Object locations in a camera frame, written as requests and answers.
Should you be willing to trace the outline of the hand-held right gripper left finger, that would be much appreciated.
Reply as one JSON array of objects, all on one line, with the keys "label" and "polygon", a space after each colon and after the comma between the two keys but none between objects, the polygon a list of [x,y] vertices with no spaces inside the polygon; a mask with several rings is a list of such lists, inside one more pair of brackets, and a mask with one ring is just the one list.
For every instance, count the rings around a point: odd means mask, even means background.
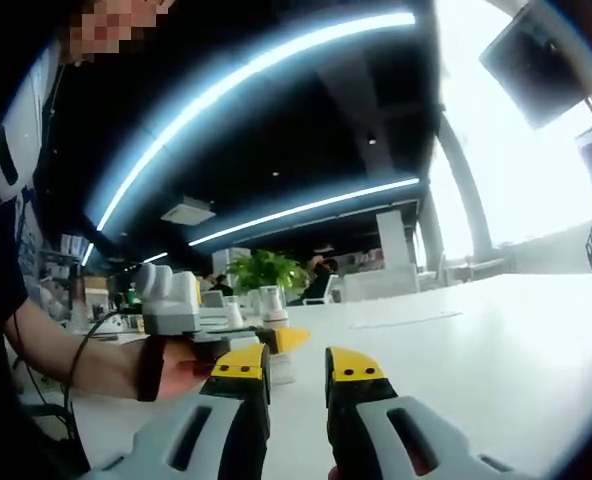
[{"label": "hand-held right gripper left finger", "polygon": [[270,436],[269,348],[223,355],[198,393],[154,415],[132,451],[85,479],[259,479]]}]

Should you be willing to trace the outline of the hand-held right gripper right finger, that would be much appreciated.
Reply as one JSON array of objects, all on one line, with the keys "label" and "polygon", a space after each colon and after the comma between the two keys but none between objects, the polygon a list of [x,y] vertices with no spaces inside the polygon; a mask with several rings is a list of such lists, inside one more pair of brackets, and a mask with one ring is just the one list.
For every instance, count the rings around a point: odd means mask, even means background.
[{"label": "hand-held right gripper right finger", "polygon": [[340,479],[517,479],[502,462],[471,451],[455,426],[400,396],[375,360],[325,351],[327,435]]}]

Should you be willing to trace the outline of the person's left hand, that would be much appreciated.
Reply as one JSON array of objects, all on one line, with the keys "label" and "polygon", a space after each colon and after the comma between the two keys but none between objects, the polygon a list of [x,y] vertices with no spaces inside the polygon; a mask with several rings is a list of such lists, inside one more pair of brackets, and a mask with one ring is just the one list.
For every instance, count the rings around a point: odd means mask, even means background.
[{"label": "person's left hand", "polygon": [[216,363],[213,357],[199,357],[193,344],[176,340],[166,343],[162,358],[158,400],[196,388],[209,377]]}]

